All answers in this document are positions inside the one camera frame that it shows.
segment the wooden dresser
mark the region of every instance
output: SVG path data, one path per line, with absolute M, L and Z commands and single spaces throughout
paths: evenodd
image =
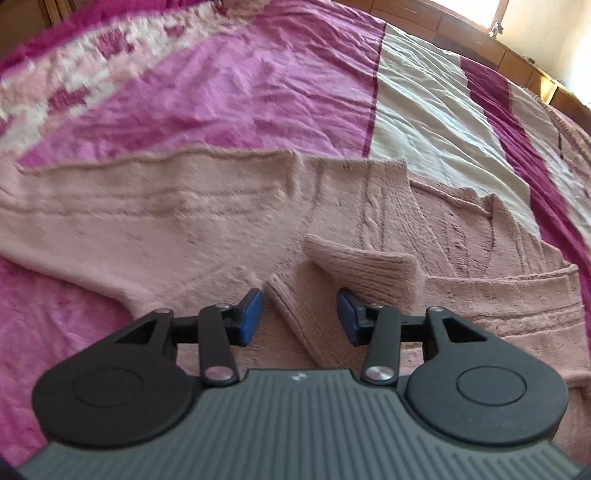
M 0 59 L 73 10 L 70 0 L 0 0 Z
M 575 120 L 591 134 L 591 110 L 563 85 L 488 32 L 430 0 L 340 0 L 375 17 L 502 73 Z

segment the black circular disc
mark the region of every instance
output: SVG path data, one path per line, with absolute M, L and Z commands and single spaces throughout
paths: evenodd
M 480 405 L 500 407 L 518 401 L 527 389 L 519 374 L 499 367 L 476 367 L 457 378 L 465 399 Z
M 193 380 L 137 346 L 82 352 L 49 370 L 33 391 L 45 436 L 70 445 L 117 448 L 176 425 L 193 404 Z
M 463 343 L 417 368 L 406 398 L 432 428 L 483 446 L 552 438 L 567 405 L 560 375 L 517 348 Z

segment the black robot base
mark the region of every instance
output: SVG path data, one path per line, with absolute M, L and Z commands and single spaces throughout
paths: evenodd
M 250 370 L 262 294 L 195 317 L 158 309 L 47 371 L 33 408 L 48 445 L 1 478 L 17 480 L 591 479 L 551 442 L 567 406 L 552 368 L 444 307 L 424 317 L 336 308 L 350 370 Z M 424 363 L 399 377 L 401 342 Z M 199 344 L 200 375 L 176 365 Z

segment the pink knit cardigan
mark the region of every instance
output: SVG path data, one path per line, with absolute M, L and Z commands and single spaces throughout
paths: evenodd
M 443 305 L 554 367 L 569 386 L 556 441 L 591 446 L 577 268 L 478 198 L 401 161 L 188 148 L 166 157 L 21 171 L 0 165 L 0 255 L 123 302 L 195 313 L 265 285 L 248 367 L 359 368 L 335 294 L 419 314 Z M 420 354 L 404 352 L 403 373 Z M 180 363 L 195 369 L 182 349 Z

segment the pink bedspread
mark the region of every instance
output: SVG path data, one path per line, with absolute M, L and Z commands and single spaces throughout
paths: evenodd
M 363 12 L 261 0 L 224 16 L 209 3 L 99 0 L 20 47 L 0 76 L 0 161 L 26 168 L 189 143 L 287 147 L 404 157 L 418 173 L 495 192 L 579 266 L 589 331 L 583 152 L 501 75 Z M 0 259 L 0 319 L 0 455 L 19 464 L 44 443 L 36 379 L 130 318 Z

